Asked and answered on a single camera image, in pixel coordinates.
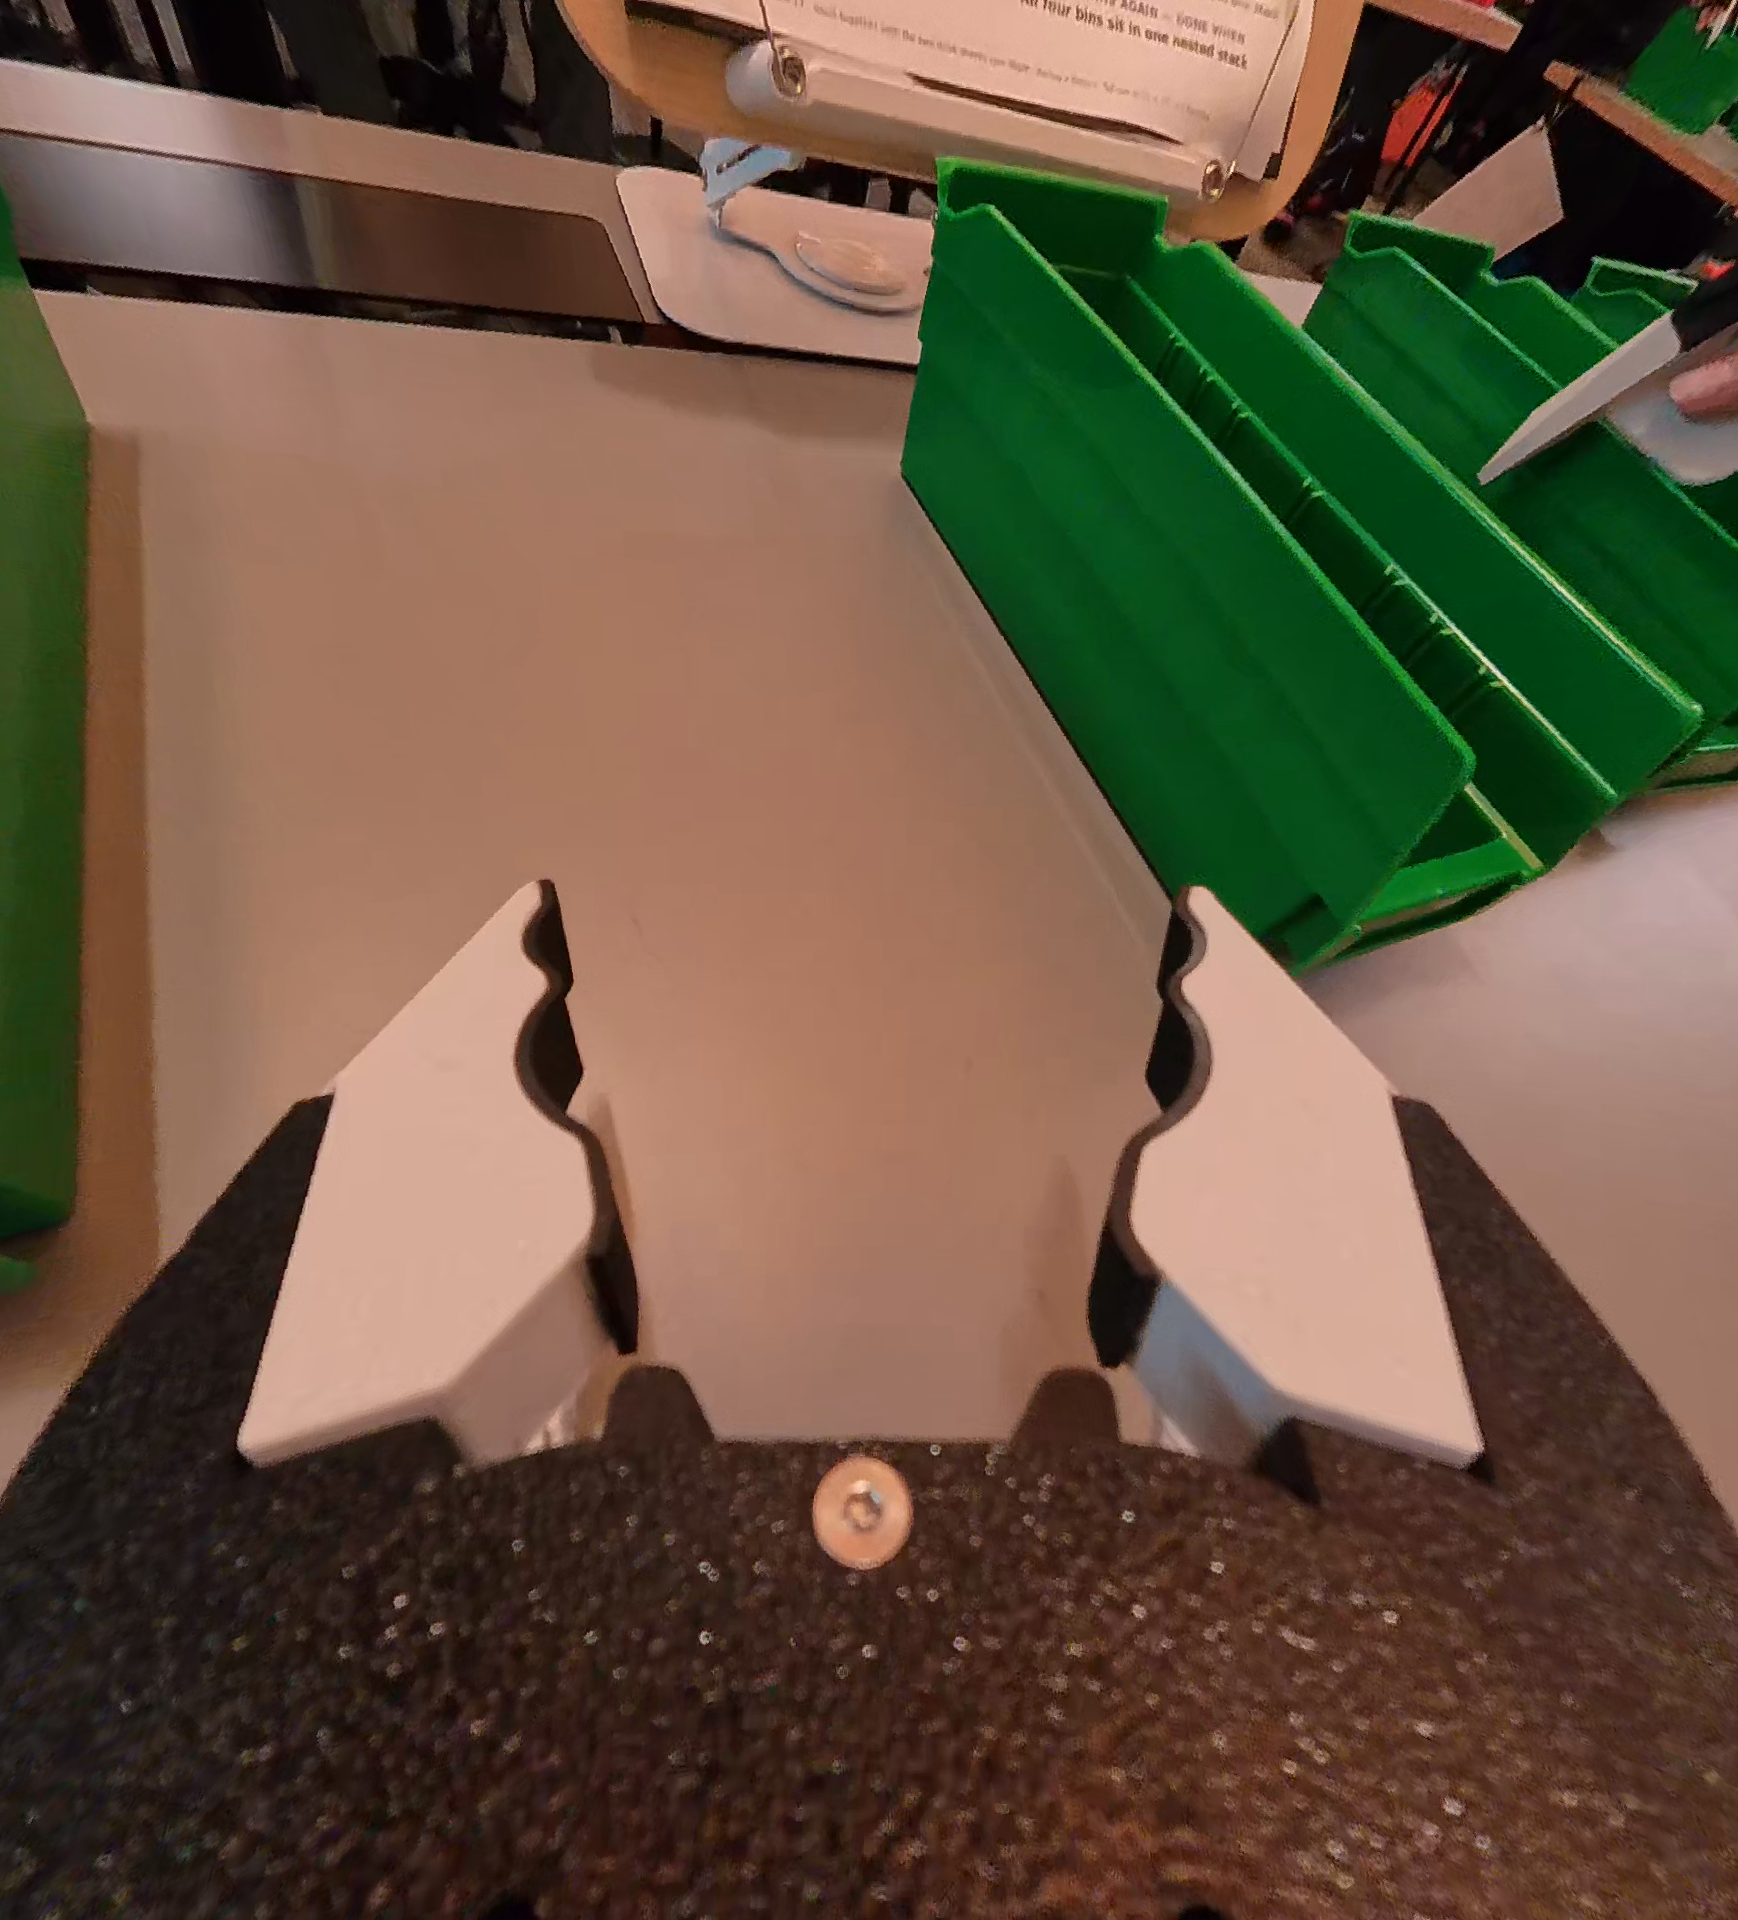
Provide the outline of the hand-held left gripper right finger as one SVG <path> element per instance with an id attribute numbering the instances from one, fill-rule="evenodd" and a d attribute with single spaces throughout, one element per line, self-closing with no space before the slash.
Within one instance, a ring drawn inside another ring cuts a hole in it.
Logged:
<path id="1" fill-rule="evenodd" d="M 1149 1116 L 1117 1154 L 1091 1347 L 1117 1436 L 1250 1467 L 1288 1428 L 1485 1449 L 1390 1082 L 1205 890 L 1169 905 Z"/>

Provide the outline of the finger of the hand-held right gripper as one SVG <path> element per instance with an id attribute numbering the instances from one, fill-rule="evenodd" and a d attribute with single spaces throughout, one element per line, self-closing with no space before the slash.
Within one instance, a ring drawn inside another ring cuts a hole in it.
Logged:
<path id="1" fill-rule="evenodd" d="M 1679 359 L 1677 317 L 1655 317 L 1625 348 L 1582 371 L 1565 391 L 1542 399 L 1475 470 L 1498 483 L 1531 463 L 1538 450 L 1565 441 L 1591 421 L 1612 421 L 1640 456 L 1673 479 L 1690 483 L 1690 421 L 1673 402 L 1673 366 Z"/>

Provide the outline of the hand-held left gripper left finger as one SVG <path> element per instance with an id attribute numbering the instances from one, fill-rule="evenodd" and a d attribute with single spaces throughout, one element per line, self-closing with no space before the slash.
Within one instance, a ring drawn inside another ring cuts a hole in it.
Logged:
<path id="1" fill-rule="evenodd" d="M 438 1428 L 499 1467 L 600 1431 L 637 1269 L 584 1053 L 552 884 L 526 884 L 335 1072 L 238 1428 L 283 1467 Z"/>

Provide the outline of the grey desk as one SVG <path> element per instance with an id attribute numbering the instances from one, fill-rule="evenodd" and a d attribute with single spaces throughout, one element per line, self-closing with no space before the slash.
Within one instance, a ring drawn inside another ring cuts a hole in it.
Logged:
<path id="1" fill-rule="evenodd" d="M 1164 897 L 901 483 L 909 381 L 43 295 L 91 444 L 80 1199 L 0 1491 L 114 1318 L 526 884 L 645 1353 L 720 1431 L 999 1436 L 1086 1365 Z M 1311 978 L 1738 1520 L 1738 789 Z"/>

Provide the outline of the orange object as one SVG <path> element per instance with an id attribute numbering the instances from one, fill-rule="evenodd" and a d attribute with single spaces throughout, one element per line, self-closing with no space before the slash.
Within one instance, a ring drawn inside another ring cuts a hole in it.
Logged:
<path id="1" fill-rule="evenodd" d="M 1382 135 L 1382 212 L 1390 212 L 1410 195 L 1410 182 L 1415 182 L 1420 161 L 1430 159 L 1468 69 L 1473 69 L 1468 54 L 1447 54 L 1390 109 L 1387 135 Z"/>

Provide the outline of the printed instruction sheet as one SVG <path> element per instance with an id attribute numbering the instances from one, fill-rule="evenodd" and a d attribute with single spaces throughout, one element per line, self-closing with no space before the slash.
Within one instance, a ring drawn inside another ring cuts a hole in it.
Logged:
<path id="1" fill-rule="evenodd" d="M 1307 69 L 1292 0 L 654 0 L 637 13 L 782 38 L 1017 109 L 1268 159 Z"/>

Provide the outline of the white clipboard stand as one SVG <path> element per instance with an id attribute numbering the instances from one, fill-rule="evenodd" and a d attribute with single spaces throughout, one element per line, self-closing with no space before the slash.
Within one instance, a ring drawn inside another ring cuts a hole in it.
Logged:
<path id="1" fill-rule="evenodd" d="M 775 32 L 730 54 L 722 92 L 735 109 L 760 117 L 760 137 L 707 137 L 701 185 L 654 168 L 615 178 L 654 303 L 662 321 L 712 348 L 842 366 L 918 366 L 931 224 L 772 192 L 822 141 L 904 137 L 921 161 L 1039 168 L 1169 205 L 1210 205 L 1229 182 L 1262 182 L 1280 168 L 1256 117 L 1222 141 L 1195 115 L 1195 135 L 1176 141 Z"/>

